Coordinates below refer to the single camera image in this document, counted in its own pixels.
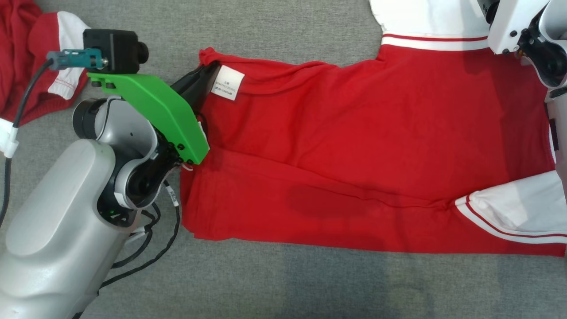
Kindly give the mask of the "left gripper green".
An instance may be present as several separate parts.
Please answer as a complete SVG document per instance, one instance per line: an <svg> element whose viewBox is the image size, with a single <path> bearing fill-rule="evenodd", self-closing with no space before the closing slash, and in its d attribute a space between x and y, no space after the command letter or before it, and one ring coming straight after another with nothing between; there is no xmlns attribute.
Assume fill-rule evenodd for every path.
<svg viewBox="0 0 567 319"><path fill-rule="evenodd" d="M119 95L176 146L185 162L200 165L210 147L193 111L201 111L217 76L218 62L202 64L174 82L147 74L89 73L102 90Z"/></svg>

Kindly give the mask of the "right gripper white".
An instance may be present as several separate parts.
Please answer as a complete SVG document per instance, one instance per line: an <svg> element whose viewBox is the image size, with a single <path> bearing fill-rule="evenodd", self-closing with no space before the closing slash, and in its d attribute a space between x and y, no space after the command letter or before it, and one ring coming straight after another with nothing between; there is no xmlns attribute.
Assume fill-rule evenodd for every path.
<svg viewBox="0 0 567 319"><path fill-rule="evenodd" d="M486 0L485 20L490 25L488 45L496 54L519 49L519 37L548 0Z"/></svg>

